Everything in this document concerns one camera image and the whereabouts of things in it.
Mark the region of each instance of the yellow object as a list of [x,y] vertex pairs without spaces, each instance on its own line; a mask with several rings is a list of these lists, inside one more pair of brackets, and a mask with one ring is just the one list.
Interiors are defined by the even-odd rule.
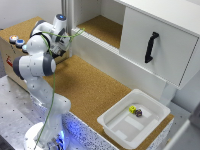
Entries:
[[136,111],[136,107],[132,105],[131,107],[129,107],[129,111],[130,111],[132,114],[134,114],[135,111]]

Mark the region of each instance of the rectangular container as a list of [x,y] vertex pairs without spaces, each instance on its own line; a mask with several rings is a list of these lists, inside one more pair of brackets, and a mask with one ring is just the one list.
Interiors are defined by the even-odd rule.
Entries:
[[[136,117],[130,113],[131,105],[141,109],[143,115]],[[135,149],[169,113],[169,108],[135,89],[103,113],[97,121],[103,126],[105,133],[122,147]]]

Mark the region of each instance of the red object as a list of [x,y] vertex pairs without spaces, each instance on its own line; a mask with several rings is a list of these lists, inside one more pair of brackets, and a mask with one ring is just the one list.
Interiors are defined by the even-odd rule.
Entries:
[[10,56],[8,56],[6,62],[7,62],[11,67],[13,67],[12,61],[10,60]]

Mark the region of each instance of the toy in bin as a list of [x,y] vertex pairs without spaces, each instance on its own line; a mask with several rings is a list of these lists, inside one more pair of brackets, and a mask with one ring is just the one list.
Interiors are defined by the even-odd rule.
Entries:
[[133,105],[129,107],[129,111],[130,111],[132,114],[135,114],[137,117],[141,117],[141,116],[142,116],[142,111],[141,111],[141,109],[136,110],[136,107],[133,106]]

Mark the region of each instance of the white countertop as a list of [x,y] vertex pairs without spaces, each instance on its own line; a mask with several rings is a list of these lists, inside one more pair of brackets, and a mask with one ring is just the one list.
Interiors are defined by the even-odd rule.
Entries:
[[200,37],[200,5],[187,0],[115,0]]

